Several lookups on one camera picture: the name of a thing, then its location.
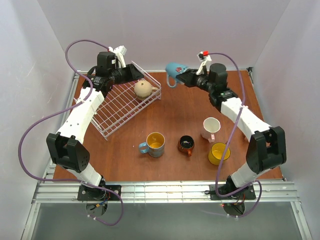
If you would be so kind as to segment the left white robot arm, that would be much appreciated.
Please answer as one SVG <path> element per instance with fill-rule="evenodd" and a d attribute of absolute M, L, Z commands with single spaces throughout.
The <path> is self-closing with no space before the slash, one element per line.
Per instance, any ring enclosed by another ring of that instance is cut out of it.
<path fill-rule="evenodd" d="M 57 133 L 46 138 L 52 162 L 72 173 L 83 183 L 98 186 L 102 175 L 89 163 L 90 153 L 84 147 L 84 137 L 98 107 L 104 102 L 114 85 L 125 84 L 143 78 L 134 64 L 126 64 L 125 48 L 102 51 L 97 64 L 87 73 L 77 103 Z"/>

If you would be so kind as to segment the light pink faceted mug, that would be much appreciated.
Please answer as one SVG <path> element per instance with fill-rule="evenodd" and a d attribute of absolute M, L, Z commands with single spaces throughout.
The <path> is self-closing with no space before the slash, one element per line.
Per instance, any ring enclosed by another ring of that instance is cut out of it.
<path fill-rule="evenodd" d="M 215 141 L 215 134 L 221 129 L 221 123 L 214 117 L 208 117 L 203 121 L 201 136 L 208 140 L 209 143 Z"/>

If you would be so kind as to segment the teal dotted mug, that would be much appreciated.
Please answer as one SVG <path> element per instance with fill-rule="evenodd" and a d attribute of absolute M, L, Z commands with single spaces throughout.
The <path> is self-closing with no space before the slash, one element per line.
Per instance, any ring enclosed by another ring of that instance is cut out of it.
<path fill-rule="evenodd" d="M 166 83 L 170 88 L 176 88 L 178 84 L 184 85 L 183 81 L 178 80 L 178 75 L 185 73 L 190 68 L 186 65 L 170 62 L 166 65 Z M 170 84 L 170 78 L 174 79 L 174 84 Z"/>

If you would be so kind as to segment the beige round mug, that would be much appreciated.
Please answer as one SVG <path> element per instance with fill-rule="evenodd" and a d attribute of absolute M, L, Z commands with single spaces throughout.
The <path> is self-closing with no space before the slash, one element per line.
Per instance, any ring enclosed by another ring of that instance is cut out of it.
<path fill-rule="evenodd" d="M 147 80 L 139 80 L 134 85 L 134 93 L 139 100 L 145 100 L 148 98 L 153 92 L 157 91 L 159 88 L 154 87 Z"/>

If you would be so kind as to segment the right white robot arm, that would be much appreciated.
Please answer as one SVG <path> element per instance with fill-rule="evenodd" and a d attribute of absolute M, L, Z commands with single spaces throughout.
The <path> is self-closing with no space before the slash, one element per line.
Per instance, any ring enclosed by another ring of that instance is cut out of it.
<path fill-rule="evenodd" d="M 228 73 L 221 63 L 213 63 L 209 72 L 198 74 L 185 65 L 173 67 L 172 78 L 189 88 L 198 87 L 208 93 L 210 103 L 234 122 L 248 139 L 245 163 L 228 176 L 224 185 L 212 194 L 224 198 L 242 192 L 259 176 L 287 161 L 285 131 L 258 118 L 243 104 L 227 83 Z"/>

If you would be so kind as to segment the small orange cup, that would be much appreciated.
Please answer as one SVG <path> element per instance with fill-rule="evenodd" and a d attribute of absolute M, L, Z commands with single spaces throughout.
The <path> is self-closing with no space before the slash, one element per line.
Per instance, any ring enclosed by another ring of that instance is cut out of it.
<path fill-rule="evenodd" d="M 195 147 L 193 138 L 189 135 L 183 135 L 177 144 L 177 148 L 181 153 L 186 154 L 188 157 L 192 156 L 192 151 Z"/>

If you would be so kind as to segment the blue mug with yellow inside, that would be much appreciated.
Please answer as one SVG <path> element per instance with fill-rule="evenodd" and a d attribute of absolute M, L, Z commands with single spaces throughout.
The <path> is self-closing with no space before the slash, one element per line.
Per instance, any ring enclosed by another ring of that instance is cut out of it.
<path fill-rule="evenodd" d="M 146 141 L 138 146 L 141 154 L 149 154 L 153 158 L 159 158 L 165 151 L 165 137 L 159 132 L 152 132 L 146 137 Z"/>

